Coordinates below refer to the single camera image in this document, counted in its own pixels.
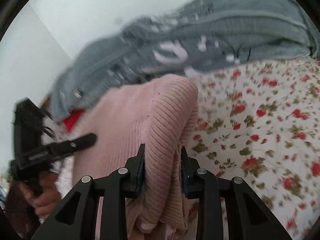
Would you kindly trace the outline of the person's left hand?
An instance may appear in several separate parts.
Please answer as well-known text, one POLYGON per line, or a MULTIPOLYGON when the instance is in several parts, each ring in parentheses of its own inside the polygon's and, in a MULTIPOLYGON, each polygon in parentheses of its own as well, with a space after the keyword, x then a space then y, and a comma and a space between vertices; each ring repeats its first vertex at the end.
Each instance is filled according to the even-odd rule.
POLYGON ((41 175, 39 183, 42 187, 42 194, 38 197, 28 185, 23 182, 19 184, 25 200, 35 209, 35 214, 40 218, 46 219, 61 201, 61 194, 55 185, 57 179, 58 174, 55 172, 41 175))

